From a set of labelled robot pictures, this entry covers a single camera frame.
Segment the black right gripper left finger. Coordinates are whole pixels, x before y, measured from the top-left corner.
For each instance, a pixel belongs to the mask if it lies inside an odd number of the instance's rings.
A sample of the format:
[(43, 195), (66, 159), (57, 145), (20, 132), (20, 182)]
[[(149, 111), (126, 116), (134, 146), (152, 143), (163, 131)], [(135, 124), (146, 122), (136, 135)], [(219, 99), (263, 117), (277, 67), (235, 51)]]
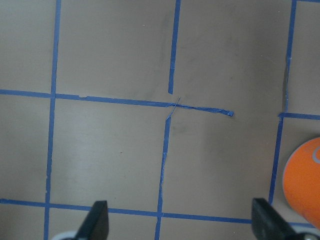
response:
[(56, 234), (52, 240), (106, 240), (109, 235), (109, 210), (106, 200), (95, 201), (77, 231)]

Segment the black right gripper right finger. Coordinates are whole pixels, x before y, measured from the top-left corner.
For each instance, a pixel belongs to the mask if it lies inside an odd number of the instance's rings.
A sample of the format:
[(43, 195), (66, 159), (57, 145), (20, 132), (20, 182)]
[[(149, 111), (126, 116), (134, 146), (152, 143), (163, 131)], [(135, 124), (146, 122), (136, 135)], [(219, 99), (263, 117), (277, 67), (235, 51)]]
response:
[(296, 232), (264, 198), (251, 202), (251, 229), (257, 240), (318, 240), (311, 232)]

